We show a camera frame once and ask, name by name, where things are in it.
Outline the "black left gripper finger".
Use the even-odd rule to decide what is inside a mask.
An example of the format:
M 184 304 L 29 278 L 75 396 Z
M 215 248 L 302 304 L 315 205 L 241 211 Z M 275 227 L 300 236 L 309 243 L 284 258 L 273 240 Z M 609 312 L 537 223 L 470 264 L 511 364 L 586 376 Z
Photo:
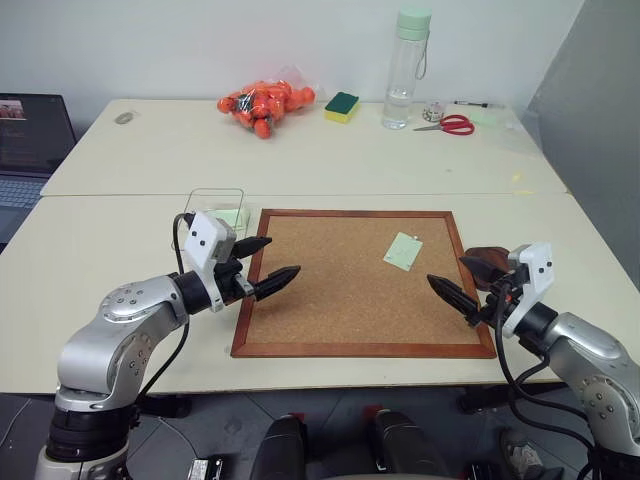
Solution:
M 270 273 L 266 278 L 253 285 L 253 296 L 255 300 L 261 301 L 284 289 L 295 279 L 300 270 L 300 265 L 292 265 L 280 268 Z
M 250 236 L 236 241 L 232 248 L 232 256 L 236 259 L 251 257 L 272 242 L 271 237 Z

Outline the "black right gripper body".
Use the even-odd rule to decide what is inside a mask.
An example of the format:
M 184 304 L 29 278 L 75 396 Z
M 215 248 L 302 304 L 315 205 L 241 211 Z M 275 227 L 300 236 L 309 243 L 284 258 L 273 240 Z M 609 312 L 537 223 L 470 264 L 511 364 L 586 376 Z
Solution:
M 523 293 L 523 286 L 530 280 L 528 267 L 520 265 L 505 271 L 493 264 L 483 264 L 477 278 L 485 283 L 485 290 L 489 293 L 486 304 L 478 312 L 480 322 L 496 326 L 501 321 L 505 326 Z

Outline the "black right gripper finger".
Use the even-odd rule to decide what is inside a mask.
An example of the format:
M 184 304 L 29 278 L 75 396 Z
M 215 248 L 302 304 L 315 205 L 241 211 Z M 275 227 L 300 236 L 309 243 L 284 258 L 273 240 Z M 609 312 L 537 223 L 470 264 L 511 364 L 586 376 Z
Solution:
M 432 290 L 457 310 L 470 327 L 476 328 L 481 323 L 478 317 L 478 301 L 469 296 L 461 287 L 445 277 L 433 274 L 427 275 L 427 281 Z
M 461 256 L 459 260 L 471 273 L 477 289 L 489 289 L 495 281 L 496 266 L 480 257 Z

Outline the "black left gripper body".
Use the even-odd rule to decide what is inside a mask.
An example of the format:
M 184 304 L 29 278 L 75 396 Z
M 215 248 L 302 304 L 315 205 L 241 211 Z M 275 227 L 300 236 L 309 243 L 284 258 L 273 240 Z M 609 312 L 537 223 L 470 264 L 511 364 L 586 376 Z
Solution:
M 225 305 L 251 297 L 255 293 L 254 285 L 242 275 L 242 270 L 243 265 L 237 259 L 217 263 L 214 267 L 215 282 Z

